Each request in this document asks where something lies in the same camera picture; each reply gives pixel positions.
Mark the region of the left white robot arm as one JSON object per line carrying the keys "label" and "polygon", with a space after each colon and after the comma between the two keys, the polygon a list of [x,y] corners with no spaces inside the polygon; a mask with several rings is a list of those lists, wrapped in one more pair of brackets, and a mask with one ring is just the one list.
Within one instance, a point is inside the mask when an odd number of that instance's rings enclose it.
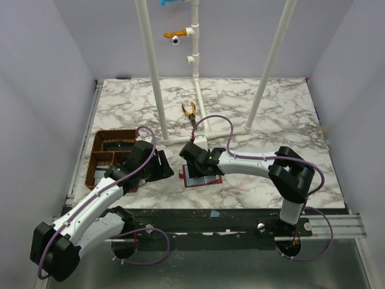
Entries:
{"label": "left white robot arm", "polygon": [[141,181],[153,182],[173,176],[164,151],[140,140],[129,155],[107,168],[95,188],[79,204],[48,225],[34,230],[30,259],[38,265],[38,278],[61,282],[77,268],[81,258],[109,238],[121,238],[155,229],[134,226],[134,217],[121,207],[110,208]]}

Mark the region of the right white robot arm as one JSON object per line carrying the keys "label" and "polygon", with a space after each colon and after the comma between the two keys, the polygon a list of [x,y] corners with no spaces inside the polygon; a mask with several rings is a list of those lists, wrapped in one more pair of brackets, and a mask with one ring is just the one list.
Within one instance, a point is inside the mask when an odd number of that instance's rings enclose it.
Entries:
{"label": "right white robot arm", "polygon": [[225,148],[207,151],[190,141],[179,156],[203,176],[242,174],[270,179],[283,198],[279,218],[289,225],[297,224],[315,174],[312,164],[286,146],[246,155]]}

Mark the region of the red leather card holder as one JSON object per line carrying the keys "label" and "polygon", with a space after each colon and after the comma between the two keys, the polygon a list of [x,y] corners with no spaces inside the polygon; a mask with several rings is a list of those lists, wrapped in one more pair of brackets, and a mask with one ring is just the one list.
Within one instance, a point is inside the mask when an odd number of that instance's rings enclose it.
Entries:
{"label": "red leather card holder", "polygon": [[189,169],[186,164],[182,166],[178,174],[179,178],[183,181],[185,188],[201,187],[223,183],[221,176],[192,177],[192,175],[189,173]]}

